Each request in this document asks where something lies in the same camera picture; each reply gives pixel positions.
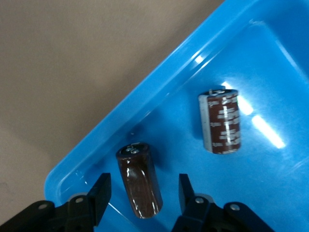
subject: blue plastic bin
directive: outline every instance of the blue plastic bin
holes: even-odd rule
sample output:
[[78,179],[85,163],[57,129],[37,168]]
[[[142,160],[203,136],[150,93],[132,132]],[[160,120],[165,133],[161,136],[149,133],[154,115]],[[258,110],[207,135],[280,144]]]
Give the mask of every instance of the blue plastic bin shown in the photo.
[[[50,172],[46,198],[61,205],[110,172],[96,231],[170,231],[187,173],[220,207],[243,202],[275,231],[307,232],[308,72],[308,0],[226,0]],[[204,149],[197,99],[222,84],[240,92],[242,147],[230,155]],[[152,219],[134,216],[115,158],[136,141],[156,147],[164,205]]]

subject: capacitor with white stripe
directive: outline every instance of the capacitor with white stripe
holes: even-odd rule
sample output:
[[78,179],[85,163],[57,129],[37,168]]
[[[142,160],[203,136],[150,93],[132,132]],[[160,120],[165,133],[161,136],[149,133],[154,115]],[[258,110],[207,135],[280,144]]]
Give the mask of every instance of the capacitor with white stripe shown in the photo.
[[238,91],[209,90],[199,95],[204,147],[215,154],[229,154],[240,148]]

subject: cardboard surface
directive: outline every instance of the cardboard surface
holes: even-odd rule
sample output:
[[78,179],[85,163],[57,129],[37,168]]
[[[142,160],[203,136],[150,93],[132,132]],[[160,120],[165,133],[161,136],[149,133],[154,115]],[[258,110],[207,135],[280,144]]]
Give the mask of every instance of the cardboard surface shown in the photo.
[[1,2],[0,224],[221,2]]

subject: capacitor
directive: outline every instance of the capacitor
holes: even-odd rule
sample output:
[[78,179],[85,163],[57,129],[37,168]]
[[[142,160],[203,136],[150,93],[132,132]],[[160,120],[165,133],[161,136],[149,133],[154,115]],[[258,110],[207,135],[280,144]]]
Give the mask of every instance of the capacitor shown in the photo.
[[209,90],[198,97],[204,147],[215,154],[229,154],[240,148],[238,91]]
[[149,145],[129,144],[116,157],[133,212],[138,218],[153,217],[161,210],[163,201]]

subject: electrolytic capacitor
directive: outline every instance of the electrolytic capacitor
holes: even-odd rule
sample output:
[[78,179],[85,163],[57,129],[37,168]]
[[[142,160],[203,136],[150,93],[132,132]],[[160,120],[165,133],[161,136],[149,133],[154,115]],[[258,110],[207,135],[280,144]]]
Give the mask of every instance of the electrolytic capacitor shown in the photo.
[[133,212],[138,218],[153,217],[161,210],[163,201],[149,145],[124,146],[116,157]]
[[240,148],[238,91],[210,90],[199,95],[204,147],[215,154],[228,154]]

